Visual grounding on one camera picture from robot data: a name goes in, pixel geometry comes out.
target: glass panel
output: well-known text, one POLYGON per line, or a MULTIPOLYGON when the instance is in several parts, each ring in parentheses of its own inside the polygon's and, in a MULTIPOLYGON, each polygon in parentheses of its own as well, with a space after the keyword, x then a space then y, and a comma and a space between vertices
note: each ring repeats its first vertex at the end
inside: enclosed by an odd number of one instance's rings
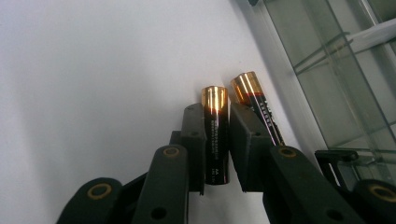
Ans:
POLYGON ((264 0, 264 4, 328 148, 353 148, 361 154, 357 178, 392 183, 396 41, 391 36, 390 42, 356 46, 364 41, 367 29, 396 17, 396 1, 264 0))

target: aa battery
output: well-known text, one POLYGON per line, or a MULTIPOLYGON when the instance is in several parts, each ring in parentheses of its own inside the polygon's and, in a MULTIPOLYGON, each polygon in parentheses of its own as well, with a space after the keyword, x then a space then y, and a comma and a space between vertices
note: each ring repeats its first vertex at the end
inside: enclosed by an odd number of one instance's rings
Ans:
POLYGON ((209 185, 229 183, 228 172, 228 92, 224 87, 202 89, 205 116, 205 182, 209 185))
POLYGON ((242 73, 231 81, 236 98, 242 105, 250 106, 271 135, 275 146, 284 146, 282 135, 265 99, 262 87, 254 72, 242 73))

